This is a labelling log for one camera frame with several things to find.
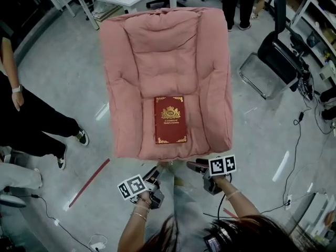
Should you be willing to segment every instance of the hair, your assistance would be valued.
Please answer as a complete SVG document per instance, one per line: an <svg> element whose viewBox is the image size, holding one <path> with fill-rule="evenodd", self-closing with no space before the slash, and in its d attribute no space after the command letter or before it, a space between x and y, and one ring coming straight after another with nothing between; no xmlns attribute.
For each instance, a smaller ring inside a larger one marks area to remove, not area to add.
<svg viewBox="0 0 336 252"><path fill-rule="evenodd" d="M304 231L293 239L274 221L262 215L245 216L237 220L215 220L206 231L216 238L221 251L325 251ZM153 235L138 251L176 252L178 239L177 223L172 216L162 226L159 233Z"/></svg>

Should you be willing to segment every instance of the gold border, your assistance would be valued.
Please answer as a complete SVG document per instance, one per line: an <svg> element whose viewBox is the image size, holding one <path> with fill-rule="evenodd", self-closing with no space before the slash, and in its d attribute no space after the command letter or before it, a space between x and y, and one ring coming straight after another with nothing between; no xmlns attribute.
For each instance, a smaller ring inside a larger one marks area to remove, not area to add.
<svg viewBox="0 0 336 252"><path fill-rule="evenodd" d="M157 139L157 141L158 141L159 144L169 144L168 141L166 141L166 140L161 140L160 137Z"/></svg>
<svg viewBox="0 0 336 252"><path fill-rule="evenodd" d="M183 143L187 141L187 137L184 136L184 138L177 140L177 143Z"/></svg>
<svg viewBox="0 0 336 252"><path fill-rule="evenodd" d="M166 99L166 97L157 97L156 102L159 102L160 100Z"/></svg>
<svg viewBox="0 0 336 252"><path fill-rule="evenodd" d="M180 100L183 103L183 97L173 97L176 100Z"/></svg>

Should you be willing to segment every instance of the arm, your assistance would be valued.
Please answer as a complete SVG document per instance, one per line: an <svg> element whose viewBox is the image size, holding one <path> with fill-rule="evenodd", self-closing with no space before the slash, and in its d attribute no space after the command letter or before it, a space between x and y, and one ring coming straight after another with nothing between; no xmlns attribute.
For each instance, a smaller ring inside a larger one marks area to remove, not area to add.
<svg viewBox="0 0 336 252"><path fill-rule="evenodd" d="M149 204L152 203L148 192L142 193L140 197L146 200ZM133 212L147 218L148 211L145 208L149 208L148 204L142 200L138 200ZM132 213L120 237L118 252L138 251L143 246L145 225L146 221L144 218Z"/></svg>
<svg viewBox="0 0 336 252"><path fill-rule="evenodd" d="M12 89L18 88L20 82L15 65L14 54L12 50L11 41L7 38L3 38L2 40L0 49L0 58L7 73L10 86L12 87ZM16 110L20 111L20 106L24 104L22 93L21 92L12 93L12 100Z"/></svg>
<svg viewBox="0 0 336 252"><path fill-rule="evenodd" d="M215 176L214 181L226 196L232 195L229 199L238 217L260 215L258 209L222 175Z"/></svg>

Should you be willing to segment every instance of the outlet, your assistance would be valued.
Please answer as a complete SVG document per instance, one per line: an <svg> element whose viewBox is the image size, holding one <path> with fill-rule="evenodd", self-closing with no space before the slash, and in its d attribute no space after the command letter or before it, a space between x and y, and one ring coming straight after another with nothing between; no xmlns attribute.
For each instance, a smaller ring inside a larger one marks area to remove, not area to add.
<svg viewBox="0 0 336 252"><path fill-rule="evenodd" d="M91 245L93 251L96 251L96 249L98 250L102 250L104 249L106 246L102 243L102 242L99 242L99 243L96 243L94 245Z"/></svg>
<svg viewBox="0 0 336 252"><path fill-rule="evenodd" d="M285 206L285 210L289 210L289 208L292 206L292 195L288 195L287 201L289 202L288 205Z"/></svg>

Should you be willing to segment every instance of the watch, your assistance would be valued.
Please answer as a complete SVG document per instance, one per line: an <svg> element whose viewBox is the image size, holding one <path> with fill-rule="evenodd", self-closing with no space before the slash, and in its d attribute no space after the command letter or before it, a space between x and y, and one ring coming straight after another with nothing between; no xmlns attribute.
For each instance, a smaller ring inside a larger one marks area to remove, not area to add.
<svg viewBox="0 0 336 252"><path fill-rule="evenodd" d="M12 89L12 93L22 92L23 86L20 84L18 88Z"/></svg>

